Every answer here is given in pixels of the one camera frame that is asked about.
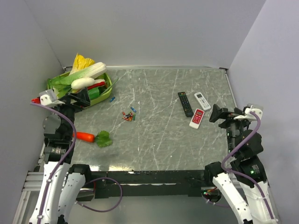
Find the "red white remote control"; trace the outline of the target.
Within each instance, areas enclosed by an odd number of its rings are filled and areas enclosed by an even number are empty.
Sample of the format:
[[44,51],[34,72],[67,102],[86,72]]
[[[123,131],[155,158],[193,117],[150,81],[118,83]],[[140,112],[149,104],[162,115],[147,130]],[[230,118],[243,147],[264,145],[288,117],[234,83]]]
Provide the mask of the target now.
[[197,108],[194,112],[194,115],[189,123],[189,127],[193,128],[193,129],[198,129],[201,121],[204,117],[205,112],[199,108]]

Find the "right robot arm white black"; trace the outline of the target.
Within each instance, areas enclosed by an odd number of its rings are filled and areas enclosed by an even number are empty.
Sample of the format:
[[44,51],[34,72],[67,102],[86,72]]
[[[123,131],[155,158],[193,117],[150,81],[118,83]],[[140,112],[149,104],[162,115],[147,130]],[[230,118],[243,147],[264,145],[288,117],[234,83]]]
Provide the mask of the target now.
[[238,223],[276,224],[270,202],[268,178],[258,154],[263,151],[261,125],[263,108],[247,105],[243,110],[213,105],[209,121],[222,119],[226,130],[228,155],[222,162],[205,167],[204,181],[224,196]]

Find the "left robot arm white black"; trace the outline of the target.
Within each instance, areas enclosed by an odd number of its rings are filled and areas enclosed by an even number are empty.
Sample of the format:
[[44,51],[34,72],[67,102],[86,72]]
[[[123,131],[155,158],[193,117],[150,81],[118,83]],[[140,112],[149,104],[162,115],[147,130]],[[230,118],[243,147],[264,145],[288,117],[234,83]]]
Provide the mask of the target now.
[[71,165],[77,132],[75,113],[90,106],[88,89],[57,98],[52,89],[39,94],[32,105],[51,112],[43,122],[43,181],[29,223],[65,224],[81,188],[91,185],[88,165]]

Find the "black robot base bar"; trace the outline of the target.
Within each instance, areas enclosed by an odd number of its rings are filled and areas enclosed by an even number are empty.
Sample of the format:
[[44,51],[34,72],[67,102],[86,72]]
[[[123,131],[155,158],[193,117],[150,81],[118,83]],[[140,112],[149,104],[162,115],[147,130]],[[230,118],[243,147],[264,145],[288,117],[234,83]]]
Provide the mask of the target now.
[[68,174],[85,175],[84,188],[93,189],[96,199],[129,196],[201,197],[214,191],[212,176],[205,170],[91,171],[88,165],[75,164]]

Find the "white air conditioner remote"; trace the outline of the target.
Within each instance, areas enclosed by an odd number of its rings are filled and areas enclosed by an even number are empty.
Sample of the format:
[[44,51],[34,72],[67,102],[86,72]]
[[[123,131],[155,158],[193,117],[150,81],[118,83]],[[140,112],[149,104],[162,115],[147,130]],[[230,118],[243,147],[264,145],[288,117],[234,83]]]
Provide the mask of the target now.
[[208,103],[208,101],[206,100],[206,98],[202,95],[201,92],[197,92],[194,94],[196,100],[198,101],[198,103],[200,104],[201,108],[204,111],[208,111],[211,109],[210,104]]

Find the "black TV remote control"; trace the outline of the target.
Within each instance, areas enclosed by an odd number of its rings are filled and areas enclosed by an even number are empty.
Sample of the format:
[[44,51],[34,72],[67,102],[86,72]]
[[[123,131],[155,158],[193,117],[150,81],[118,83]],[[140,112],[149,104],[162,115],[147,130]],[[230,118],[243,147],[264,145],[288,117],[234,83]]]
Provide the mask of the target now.
[[187,95],[185,92],[178,92],[178,97],[181,102],[183,111],[185,113],[186,117],[192,117],[193,116],[193,110],[191,108],[191,105],[189,103],[189,100],[187,98]]

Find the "pile of colourful batteries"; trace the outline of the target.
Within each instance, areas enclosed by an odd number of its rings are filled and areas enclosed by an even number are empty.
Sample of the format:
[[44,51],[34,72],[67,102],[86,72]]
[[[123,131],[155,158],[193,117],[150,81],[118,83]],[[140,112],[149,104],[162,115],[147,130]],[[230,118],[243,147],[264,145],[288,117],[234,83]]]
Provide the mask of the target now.
[[123,115],[122,118],[126,121],[134,121],[135,120],[135,113],[129,112],[126,114],[125,112],[122,112],[122,115]]

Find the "white radish toy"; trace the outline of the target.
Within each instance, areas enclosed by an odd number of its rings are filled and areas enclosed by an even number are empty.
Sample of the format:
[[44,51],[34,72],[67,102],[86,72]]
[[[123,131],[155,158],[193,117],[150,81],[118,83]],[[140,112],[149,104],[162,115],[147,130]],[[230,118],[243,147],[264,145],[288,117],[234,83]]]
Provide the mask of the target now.
[[80,90],[82,88],[91,86],[94,83],[95,83],[95,80],[93,78],[91,78],[91,77],[83,77],[83,78],[79,78],[79,79],[74,80],[71,83],[71,88],[73,90]]

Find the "red chili pepper toy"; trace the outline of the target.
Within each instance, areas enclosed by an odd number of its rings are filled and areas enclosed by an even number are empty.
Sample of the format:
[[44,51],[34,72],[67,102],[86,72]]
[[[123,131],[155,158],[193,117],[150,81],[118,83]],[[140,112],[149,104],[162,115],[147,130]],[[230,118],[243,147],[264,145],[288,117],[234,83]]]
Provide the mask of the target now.
[[93,89],[93,88],[102,87],[102,86],[105,86],[105,82],[95,83],[95,84],[93,84],[93,85],[91,85],[91,86],[88,86],[87,89],[88,89],[88,90],[91,90],[91,89]]

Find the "green plastic basket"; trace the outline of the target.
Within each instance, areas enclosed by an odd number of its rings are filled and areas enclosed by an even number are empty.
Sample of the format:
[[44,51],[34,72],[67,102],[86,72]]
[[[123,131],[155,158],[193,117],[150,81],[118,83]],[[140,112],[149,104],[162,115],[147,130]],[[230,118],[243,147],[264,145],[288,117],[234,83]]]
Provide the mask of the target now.
[[[70,73],[70,71],[61,74],[60,76],[68,76]],[[100,103],[102,101],[104,101],[105,99],[109,98],[111,91],[112,91],[112,87],[107,90],[108,87],[110,87],[113,83],[109,77],[109,75],[107,73],[103,73],[100,76],[98,76],[95,80],[96,81],[101,81],[101,80],[105,80],[105,86],[102,87],[97,87],[97,88],[93,88],[91,90],[88,90],[88,96],[90,97],[90,101],[91,101],[91,105],[93,106],[97,103]],[[78,90],[73,90],[71,93],[76,93],[78,92]]]

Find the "green leafy vegetable toy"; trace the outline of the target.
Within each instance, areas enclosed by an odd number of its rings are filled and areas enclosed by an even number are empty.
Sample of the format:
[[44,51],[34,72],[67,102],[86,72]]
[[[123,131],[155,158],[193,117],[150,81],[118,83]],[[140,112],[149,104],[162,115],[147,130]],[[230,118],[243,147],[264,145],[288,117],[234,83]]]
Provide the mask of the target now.
[[75,80],[71,76],[57,76],[47,80],[47,87],[49,90],[53,90],[57,98],[62,98],[67,93],[72,92],[71,84]]

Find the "napa cabbage toy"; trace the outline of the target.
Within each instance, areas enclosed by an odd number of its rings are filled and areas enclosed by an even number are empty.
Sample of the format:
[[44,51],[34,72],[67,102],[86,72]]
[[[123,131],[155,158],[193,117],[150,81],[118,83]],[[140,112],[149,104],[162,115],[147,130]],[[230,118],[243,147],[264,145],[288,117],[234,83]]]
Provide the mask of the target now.
[[105,73],[106,70],[107,67],[103,62],[96,63],[93,59],[85,58],[77,53],[69,77],[74,79],[83,77],[97,78],[99,75]]

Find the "orange carrot toy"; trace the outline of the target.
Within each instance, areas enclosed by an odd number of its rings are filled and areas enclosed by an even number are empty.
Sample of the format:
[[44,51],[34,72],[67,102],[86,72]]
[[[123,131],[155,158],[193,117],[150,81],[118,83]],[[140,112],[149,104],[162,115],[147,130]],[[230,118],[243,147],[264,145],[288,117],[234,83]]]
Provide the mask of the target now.
[[95,143],[98,147],[108,147],[113,143],[113,141],[110,139],[110,134],[107,131],[100,131],[97,135],[77,132],[77,139],[89,143]]

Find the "aluminium frame rail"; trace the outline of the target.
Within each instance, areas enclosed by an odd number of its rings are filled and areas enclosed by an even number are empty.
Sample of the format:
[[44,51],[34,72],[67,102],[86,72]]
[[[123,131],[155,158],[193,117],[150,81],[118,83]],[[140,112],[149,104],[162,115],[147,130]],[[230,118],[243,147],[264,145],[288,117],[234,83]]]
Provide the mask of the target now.
[[17,206],[17,210],[14,215],[14,219],[12,224],[22,224],[24,215],[26,213],[26,208],[29,203],[30,195],[32,192],[39,191],[42,180],[43,173],[41,172],[43,166],[43,153],[45,150],[45,144],[43,143],[41,152],[39,154],[39,158],[36,166],[32,172],[28,172],[24,185],[21,191],[21,197]]

